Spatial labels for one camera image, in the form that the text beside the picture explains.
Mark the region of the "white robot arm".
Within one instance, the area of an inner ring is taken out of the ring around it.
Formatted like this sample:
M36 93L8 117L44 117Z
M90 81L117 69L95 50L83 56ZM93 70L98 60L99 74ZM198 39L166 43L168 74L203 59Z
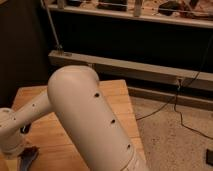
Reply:
M19 129L51 112L91 171L149 171L88 66L62 67L19 110L0 108L0 151L10 158L20 155L25 139Z

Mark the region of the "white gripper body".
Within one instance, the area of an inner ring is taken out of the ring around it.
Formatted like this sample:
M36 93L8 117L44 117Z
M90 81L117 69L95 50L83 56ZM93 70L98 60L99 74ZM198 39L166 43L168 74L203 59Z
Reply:
M12 145L6 143L1 146L1 152L6 159L12 160L17 158L24 151L25 147L26 142L20 142Z

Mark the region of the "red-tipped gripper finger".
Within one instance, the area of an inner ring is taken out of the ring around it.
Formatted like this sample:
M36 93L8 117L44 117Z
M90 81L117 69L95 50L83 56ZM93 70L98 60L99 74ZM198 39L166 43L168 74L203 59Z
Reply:
M30 131L30 129L31 129L31 125L27 124L27 125L25 125L25 126L23 126L23 127L20 128L20 132L22 134L28 134L29 131Z

